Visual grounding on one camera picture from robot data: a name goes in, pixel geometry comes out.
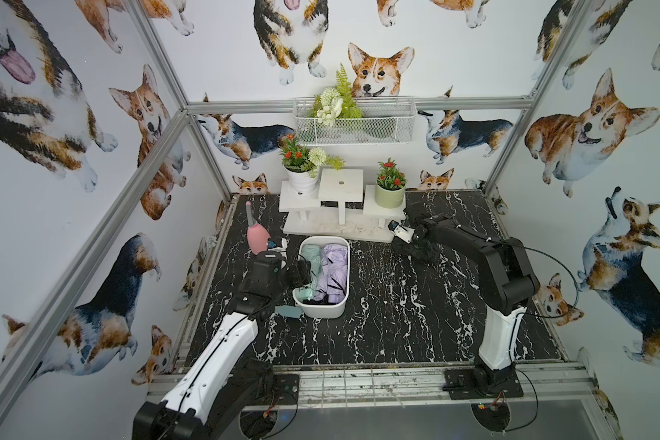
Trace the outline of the green pot red flowers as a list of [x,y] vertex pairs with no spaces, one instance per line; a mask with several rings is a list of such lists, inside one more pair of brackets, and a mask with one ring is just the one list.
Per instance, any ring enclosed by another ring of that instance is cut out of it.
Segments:
[[380,162],[375,190],[377,205],[385,209],[400,207],[403,202],[406,183],[405,174],[393,159]]

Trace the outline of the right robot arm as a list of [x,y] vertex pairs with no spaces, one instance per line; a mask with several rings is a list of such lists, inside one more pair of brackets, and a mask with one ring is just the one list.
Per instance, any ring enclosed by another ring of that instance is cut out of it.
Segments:
[[456,401],[522,397],[514,364],[516,338],[540,290],[526,254],[529,247],[516,238],[482,236],[443,214],[420,218],[413,227],[392,220],[388,229],[394,250],[417,262],[436,265],[444,247],[478,267],[478,290],[487,310],[483,339],[472,367],[445,371],[444,391]]

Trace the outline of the white marble display stand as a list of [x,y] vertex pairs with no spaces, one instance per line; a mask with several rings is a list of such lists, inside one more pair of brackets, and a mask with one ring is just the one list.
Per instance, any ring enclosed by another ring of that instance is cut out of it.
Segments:
[[359,169],[325,168],[314,187],[302,187],[291,177],[282,182],[280,192],[279,211],[287,215],[283,232],[389,243],[389,224],[405,219],[406,201],[386,208],[377,203],[378,192],[376,185],[364,183]]

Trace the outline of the white plastic storage box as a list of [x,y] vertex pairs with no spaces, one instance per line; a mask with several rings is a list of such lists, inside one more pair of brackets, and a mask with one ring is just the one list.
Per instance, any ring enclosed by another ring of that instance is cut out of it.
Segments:
[[310,236],[301,244],[298,262],[308,276],[293,300],[305,316],[337,319],[343,315],[350,291],[350,245],[338,236]]

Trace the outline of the green fern white flowers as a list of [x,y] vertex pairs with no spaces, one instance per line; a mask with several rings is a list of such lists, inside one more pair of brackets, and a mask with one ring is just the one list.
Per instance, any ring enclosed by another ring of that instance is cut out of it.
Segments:
[[343,64],[335,73],[335,86],[324,88],[308,117],[316,119],[322,126],[333,128],[341,119],[361,119],[363,113],[352,95],[352,84]]

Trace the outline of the white pot red flowers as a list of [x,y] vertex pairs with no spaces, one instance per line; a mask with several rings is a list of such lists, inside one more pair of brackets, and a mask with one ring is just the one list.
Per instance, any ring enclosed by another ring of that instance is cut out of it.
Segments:
[[291,188],[299,194],[314,193],[320,180],[322,168],[329,167],[336,171],[341,170],[346,161],[331,155],[321,147],[310,148],[299,142],[294,134],[282,138],[282,165],[289,174]]

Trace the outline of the teal plastic scraper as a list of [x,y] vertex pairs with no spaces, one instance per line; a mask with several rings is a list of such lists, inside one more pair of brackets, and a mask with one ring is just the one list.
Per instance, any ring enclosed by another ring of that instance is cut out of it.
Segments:
[[302,308],[291,305],[276,306],[274,311],[282,317],[291,319],[300,319],[304,315]]

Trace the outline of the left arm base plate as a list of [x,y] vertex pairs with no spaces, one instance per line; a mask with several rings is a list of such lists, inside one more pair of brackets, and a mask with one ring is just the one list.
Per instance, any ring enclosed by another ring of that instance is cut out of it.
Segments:
[[237,406],[271,406],[287,404],[297,398],[300,390],[298,374],[266,376],[233,376],[218,396],[223,403]]

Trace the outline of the purple umbrella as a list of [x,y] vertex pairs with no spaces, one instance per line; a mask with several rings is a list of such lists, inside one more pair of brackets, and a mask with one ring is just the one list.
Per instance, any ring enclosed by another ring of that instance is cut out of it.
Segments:
[[321,305],[341,303],[348,289],[348,247],[329,244],[321,249],[321,272],[312,301]]

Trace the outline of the mint green umbrella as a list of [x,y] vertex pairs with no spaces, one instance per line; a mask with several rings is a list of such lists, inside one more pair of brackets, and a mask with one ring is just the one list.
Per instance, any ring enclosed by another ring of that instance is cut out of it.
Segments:
[[301,302],[311,301],[317,292],[321,261],[322,256],[319,245],[311,244],[302,247],[298,260],[302,275],[302,286],[296,290],[297,298]]

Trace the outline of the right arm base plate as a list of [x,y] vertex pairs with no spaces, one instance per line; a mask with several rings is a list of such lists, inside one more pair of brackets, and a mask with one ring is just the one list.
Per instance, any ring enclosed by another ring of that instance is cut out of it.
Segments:
[[513,367],[503,370],[490,370],[484,366],[445,370],[445,385],[452,400],[521,398],[524,396],[522,385],[516,377]]

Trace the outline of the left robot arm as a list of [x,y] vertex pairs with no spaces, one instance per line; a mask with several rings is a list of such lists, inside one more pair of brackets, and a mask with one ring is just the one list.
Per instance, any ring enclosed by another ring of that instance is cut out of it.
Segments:
[[159,403],[147,401],[137,411],[133,438],[218,439],[247,406],[296,398],[297,376],[276,379],[270,363],[245,354],[278,302],[310,280],[305,258],[289,262],[273,250],[258,254],[194,365]]

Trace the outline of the pink bulb squeeze bottle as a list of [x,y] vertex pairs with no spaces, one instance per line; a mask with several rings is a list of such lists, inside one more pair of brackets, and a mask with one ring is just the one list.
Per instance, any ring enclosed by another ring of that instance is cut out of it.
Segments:
[[253,255],[258,255],[268,249],[270,233],[260,225],[253,214],[251,202],[245,204],[247,215],[247,244]]

